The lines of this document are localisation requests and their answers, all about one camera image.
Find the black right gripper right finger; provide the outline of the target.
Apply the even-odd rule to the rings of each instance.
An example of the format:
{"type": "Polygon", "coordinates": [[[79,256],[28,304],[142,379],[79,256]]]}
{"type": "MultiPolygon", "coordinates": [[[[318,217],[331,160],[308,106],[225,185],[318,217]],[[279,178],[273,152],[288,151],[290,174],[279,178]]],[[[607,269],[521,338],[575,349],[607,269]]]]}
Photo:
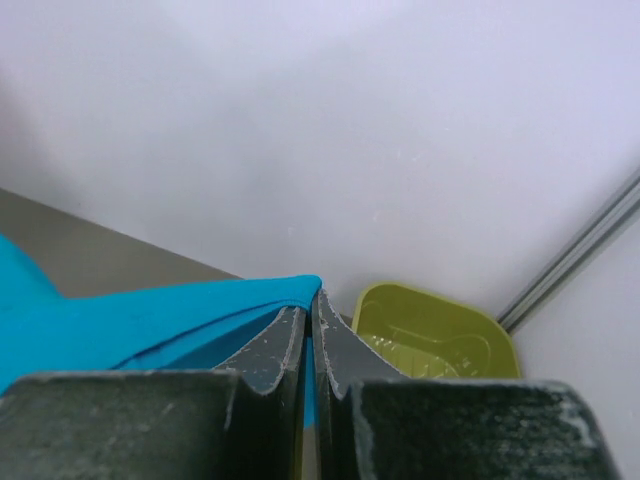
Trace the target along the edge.
{"type": "Polygon", "coordinates": [[[322,479],[616,479],[591,410],[568,385],[414,380],[313,301],[322,479]]]}

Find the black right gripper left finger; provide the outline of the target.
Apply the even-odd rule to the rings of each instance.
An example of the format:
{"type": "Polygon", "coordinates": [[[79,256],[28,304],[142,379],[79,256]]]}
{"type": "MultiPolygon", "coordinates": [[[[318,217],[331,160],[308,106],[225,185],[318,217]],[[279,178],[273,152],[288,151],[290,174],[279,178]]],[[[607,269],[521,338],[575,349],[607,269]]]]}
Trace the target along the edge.
{"type": "Polygon", "coordinates": [[[302,309],[210,370],[47,372],[1,398],[5,479],[297,479],[302,309]]]}

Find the turquoise t-shirt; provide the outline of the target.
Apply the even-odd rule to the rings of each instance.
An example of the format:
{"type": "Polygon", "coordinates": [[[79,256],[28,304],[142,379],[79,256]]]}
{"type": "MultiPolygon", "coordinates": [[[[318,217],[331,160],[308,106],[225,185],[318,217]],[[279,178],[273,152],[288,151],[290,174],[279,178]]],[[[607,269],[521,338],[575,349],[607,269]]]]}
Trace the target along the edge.
{"type": "Polygon", "coordinates": [[[210,369],[284,307],[310,311],[314,275],[190,283],[66,298],[1,240],[1,387],[44,371],[210,369]]]}

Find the green plastic basket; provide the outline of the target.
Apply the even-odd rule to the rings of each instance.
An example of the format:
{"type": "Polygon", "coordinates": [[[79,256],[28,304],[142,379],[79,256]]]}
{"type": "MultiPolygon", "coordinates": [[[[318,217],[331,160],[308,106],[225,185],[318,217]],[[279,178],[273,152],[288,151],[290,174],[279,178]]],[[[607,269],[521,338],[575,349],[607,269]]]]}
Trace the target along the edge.
{"type": "Polygon", "coordinates": [[[358,298],[352,329],[412,378],[521,376],[511,336],[494,318],[431,292],[371,285],[358,298]]]}

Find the right aluminium corner post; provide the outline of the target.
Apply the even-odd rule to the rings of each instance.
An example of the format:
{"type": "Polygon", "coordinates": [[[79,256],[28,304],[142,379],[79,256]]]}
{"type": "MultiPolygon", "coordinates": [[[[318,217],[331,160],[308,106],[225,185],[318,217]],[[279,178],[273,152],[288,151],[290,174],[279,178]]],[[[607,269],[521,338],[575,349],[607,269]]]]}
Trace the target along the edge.
{"type": "Polygon", "coordinates": [[[563,287],[639,212],[639,169],[604,203],[594,216],[536,275],[499,315],[498,323],[513,333],[563,287]]]}

